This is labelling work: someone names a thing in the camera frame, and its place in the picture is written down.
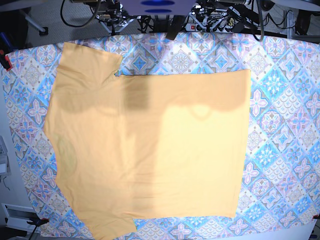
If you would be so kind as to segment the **black orange clamp bottom left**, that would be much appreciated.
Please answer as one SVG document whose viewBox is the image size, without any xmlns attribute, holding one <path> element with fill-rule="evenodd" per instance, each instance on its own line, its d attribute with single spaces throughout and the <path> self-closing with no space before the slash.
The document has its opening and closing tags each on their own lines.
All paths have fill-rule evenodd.
<svg viewBox="0 0 320 240">
<path fill-rule="evenodd" d="M 27 221 L 27 224 L 29 225 L 33 225 L 36 227 L 40 227 L 42 225 L 45 225 L 49 222 L 48 219 L 44 218 L 44 219 L 40 219 L 38 217 L 30 217 L 29 220 Z"/>
</svg>

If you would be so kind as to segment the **yellow T-shirt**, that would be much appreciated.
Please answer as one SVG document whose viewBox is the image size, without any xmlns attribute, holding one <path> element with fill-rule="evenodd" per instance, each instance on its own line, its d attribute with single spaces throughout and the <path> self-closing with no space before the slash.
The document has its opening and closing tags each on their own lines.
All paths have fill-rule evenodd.
<svg viewBox="0 0 320 240">
<path fill-rule="evenodd" d="M 122 57 L 66 42 L 45 117 L 56 184 L 96 240 L 135 219 L 236 215 L 251 71 L 117 75 Z"/>
</svg>

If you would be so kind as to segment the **white rail bottom left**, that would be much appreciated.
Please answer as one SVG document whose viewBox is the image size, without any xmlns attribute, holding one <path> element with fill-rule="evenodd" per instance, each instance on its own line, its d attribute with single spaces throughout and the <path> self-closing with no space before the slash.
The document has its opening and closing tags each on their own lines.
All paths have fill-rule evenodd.
<svg viewBox="0 0 320 240">
<path fill-rule="evenodd" d="M 35 226 L 27 222 L 30 222 L 30 218 L 37 218 L 38 215 L 32 207 L 25 207 L 20 205 L 1 203 L 1 207 L 4 211 L 5 226 L 27 231 L 31 233 Z"/>
</svg>

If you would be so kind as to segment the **purple base plate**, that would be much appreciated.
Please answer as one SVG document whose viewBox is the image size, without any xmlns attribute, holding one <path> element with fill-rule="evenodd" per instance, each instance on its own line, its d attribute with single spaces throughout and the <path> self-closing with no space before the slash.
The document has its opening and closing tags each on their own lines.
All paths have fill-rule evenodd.
<svg viewBox="0 0 320 240">
<path fill-rule="evenodd" d="M 123 8 L 133 16 L 187 15 L 196 0 L 120 0 Z"/>
</svg>

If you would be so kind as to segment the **white box left edge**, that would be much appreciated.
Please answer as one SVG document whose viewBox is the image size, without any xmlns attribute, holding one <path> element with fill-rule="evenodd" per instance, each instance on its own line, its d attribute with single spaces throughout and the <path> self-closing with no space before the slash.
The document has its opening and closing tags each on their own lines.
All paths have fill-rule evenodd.
<svg viewBox="0 0 320 240">
<path fill-rule="evenodd" d="M 8 150 L 2 136 L 0 136 L 0 175 L 2 177 L 11 175 Z"/>
</svg>

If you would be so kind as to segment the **white power strip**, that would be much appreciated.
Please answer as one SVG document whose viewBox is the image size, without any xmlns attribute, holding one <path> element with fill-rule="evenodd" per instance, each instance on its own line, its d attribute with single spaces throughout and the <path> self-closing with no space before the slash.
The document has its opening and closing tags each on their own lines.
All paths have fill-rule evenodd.
<svg viewBox="0 0 320 240">
<path fill-rule="evenodd" d="M 197 23 L 187 23 L 185 26 L 186 32 L 201 32 L 203 29 Z"/>
</svg>

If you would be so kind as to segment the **orange clamp bottom right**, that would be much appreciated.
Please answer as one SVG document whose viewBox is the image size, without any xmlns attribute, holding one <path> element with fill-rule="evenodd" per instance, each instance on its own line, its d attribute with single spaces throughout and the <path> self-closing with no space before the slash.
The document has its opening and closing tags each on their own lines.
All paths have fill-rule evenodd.
<svg viewBox="0 0 320 240">
<path fill-rule="evenodd" d="M 318 214 L 318 215 L 314 215 L 313 217 L 312 217 L 312 219 L 313 220 L 319 220 L 320 219 L 320 215 Z"/>
</svg>

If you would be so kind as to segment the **red clamp left top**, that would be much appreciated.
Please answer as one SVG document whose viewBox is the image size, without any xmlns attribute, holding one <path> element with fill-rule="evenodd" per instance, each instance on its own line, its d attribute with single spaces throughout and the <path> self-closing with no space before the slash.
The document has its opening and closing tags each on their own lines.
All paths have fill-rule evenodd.
<svg viewBox="0 0 320 240">
<path fill-rule="evenodd" d="M 5 54 L 5 52 L 2 49 L 0 50 L 0 64 L 4 67 L 4 69 L 7 72 L 13 68 L 9 57 Z"/>
</svg>

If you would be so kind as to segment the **patterned tile tablecloth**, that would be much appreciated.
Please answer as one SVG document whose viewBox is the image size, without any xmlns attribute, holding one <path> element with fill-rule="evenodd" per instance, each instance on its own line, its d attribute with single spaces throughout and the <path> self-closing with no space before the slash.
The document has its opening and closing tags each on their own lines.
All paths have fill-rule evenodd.
<svg viewBox="0 0 320 240">
<path fill-rule="evenodd" d="M 320 212 L 320 47 L 305 41 L 248 34 L 162 33 L 79 40 L 120 54 L 120 74 L 188 74 L 251 70 L 248 143 L 234 218 L 135 220 L 125 240 L 204 240 L 227 237 L 307 239 Z M 61 43 L 9 54 L 0 70 L 0 132 L 11 175 L 0 178 L 1 199 L 48 218 L 38 237 L 90 238 L 55 184 L 53 148 L 43 133 Z"/>
</svg>

